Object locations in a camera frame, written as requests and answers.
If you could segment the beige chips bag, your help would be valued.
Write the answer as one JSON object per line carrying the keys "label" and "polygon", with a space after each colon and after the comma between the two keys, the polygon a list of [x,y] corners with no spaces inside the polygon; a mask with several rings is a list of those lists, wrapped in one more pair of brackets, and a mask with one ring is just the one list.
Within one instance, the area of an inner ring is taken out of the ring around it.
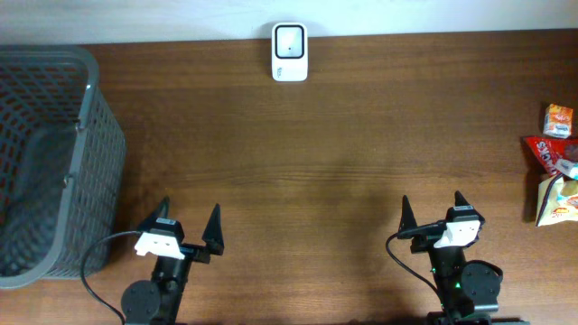
{"label": "beige chips bag", "polygon": [[576,220],[577,180],[566,180],[558,174],[542,181],[538,187],[536,226]]}

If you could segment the teal tissue pack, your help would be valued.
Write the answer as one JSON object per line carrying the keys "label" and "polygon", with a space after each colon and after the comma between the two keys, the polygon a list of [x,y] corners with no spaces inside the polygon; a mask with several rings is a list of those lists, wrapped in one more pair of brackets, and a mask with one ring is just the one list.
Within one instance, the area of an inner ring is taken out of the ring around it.
{"label": "teal tissue pack", "polygon": [[571,162],[565,159],[558,159],[555,163],[555,168],[565,176],[577,180],[578,179],[578,163]]}

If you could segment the red Hacks snack bag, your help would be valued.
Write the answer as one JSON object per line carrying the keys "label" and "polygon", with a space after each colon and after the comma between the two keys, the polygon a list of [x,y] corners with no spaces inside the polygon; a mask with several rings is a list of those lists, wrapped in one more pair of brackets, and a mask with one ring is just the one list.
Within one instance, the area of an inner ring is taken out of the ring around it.
{"label": "red Hacks snack bag", "polygon": [[559,171],[555,168],[558,160],[577,162],[577,139],[559,139],[540,136],[526,136],[525,144],[538,159],[550,176],[555,176]]}

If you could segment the orange tissue pack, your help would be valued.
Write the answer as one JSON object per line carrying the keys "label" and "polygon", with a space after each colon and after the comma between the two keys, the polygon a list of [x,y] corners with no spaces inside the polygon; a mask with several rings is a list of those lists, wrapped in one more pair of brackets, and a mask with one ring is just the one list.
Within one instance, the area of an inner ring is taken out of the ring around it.
{"label": "orange tissue pack", "polygon": [[568,138],[572,135],[573,110],[569,107],[550,104],[545,110],[543,133],[555,138]]}

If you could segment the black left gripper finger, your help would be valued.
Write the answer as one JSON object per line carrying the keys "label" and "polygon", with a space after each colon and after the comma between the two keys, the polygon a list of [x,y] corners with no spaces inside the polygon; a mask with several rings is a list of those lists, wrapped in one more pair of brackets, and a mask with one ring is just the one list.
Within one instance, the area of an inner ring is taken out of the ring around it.
{"label": "black left gripper finger", "polygon": [[220,205],[217,203],[210,214],[201,238],[212,255],[223,255],[224,253],[225,244],[220,216]]}
{"label": "black left gripper finger", "polygon": [[146,217],[143,221],[139,223],[136,230],[141,232],[149,232],[152,228],[155,227],[156,220],[158,218],[167,218],[170,208],[170,198],[165,196],[154,211]]}

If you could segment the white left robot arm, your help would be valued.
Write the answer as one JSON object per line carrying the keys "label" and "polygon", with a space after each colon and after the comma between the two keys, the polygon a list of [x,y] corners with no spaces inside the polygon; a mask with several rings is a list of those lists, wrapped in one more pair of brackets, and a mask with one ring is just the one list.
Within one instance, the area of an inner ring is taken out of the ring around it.
{"label": "white left robot arm", "polygon": [[156,255],[157,259],[151,278],[131,283],[123,293],[121,308],[126,324],[174,324],[191,265],[208,264],[212,255],[223,254],[220,205],[211,212],[202,246],[183,241],[182,224],[169,218],[169,210],[170,199],[165,197],[137,227],[136,253]]}

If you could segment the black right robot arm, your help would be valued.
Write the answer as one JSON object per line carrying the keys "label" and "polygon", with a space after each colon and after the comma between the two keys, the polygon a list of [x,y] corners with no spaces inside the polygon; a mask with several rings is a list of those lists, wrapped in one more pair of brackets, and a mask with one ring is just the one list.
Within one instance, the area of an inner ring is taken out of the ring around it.
{"label": "black right robot arm", "polygon": [[343,185],[252,189],[219,200],[224,241],[201,284],[202,318],[228,323],[422,322],[474,315],[462,250],[413,268],[420,231],[399,226],[403,196]]}

